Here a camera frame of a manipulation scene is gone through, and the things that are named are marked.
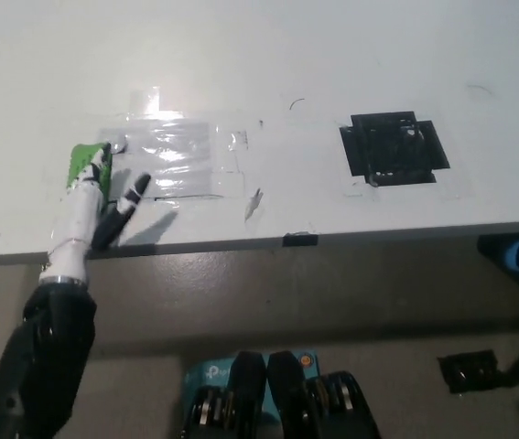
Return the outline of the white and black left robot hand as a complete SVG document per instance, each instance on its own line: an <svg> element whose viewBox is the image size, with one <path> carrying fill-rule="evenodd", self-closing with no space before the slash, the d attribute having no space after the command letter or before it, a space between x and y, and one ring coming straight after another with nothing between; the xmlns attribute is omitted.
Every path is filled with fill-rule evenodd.
<svg viewBox="0 0 519 439"><path fill-rule="evenodd" d="M86 258L120 237L151 181L144 173L107 211L113 153L109 143L76 145L72 149L66 195L51 234L48 263L38 283L86 286Z"/></svg>

